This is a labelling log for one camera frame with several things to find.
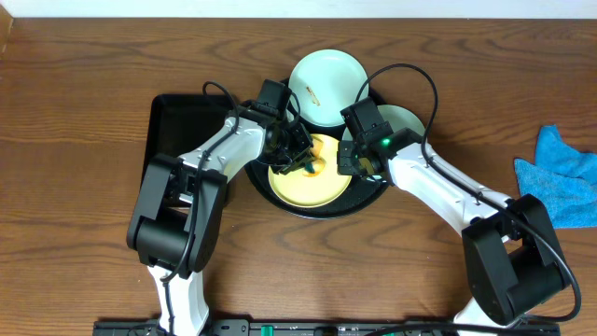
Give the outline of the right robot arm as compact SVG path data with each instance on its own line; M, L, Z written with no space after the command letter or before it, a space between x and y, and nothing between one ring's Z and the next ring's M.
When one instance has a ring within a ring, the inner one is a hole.
M542 316L568 321L579 312L579 285L565 260L547 208L536 197L514 200L487 189L437 155L426 133L386 125L338 146L343 175L381 175L444 219L462 238L471 301L453 319L488 332L533 319L531 310L570 287L572 311Z

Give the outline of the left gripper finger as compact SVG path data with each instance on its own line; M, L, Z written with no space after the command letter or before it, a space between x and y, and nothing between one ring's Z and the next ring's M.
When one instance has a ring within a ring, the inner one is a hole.
M302 150L292 159L292 169L303 169L307 165L311 164L315 161L315 156L312 154L312 149L310 147Z
M299 164L295 161L291 161L288 163L273 164L272 172L277 175L287 175L296 171L298 168Z

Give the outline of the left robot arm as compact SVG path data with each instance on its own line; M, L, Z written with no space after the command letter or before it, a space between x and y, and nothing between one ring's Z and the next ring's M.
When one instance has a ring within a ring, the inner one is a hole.
M153 276L159 335L199 335L209 317L202 271L215 250L230 180L249 162L292 171L310 158L297 120L224 117L151 123L126 244Z

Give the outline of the yellow plate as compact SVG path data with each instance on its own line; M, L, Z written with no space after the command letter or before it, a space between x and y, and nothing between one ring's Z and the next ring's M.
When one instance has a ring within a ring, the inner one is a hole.
M280 199L290 205L314 208L331 203L349 186L352 177L339 175L337 151L339 140L325 134L313 134L313 143L323 144L321 158L326 161L323 172L315 177L307 177L303 169L287 175L277 175L270 168L268 179L270 185Z

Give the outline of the green yellow sponge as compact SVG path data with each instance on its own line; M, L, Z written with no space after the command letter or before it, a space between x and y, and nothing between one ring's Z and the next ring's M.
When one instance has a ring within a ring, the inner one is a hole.
M303 174L307 177L315 177L323 172L326 161L321 158L323 144L316 142L310 149L311 158L303 168Z

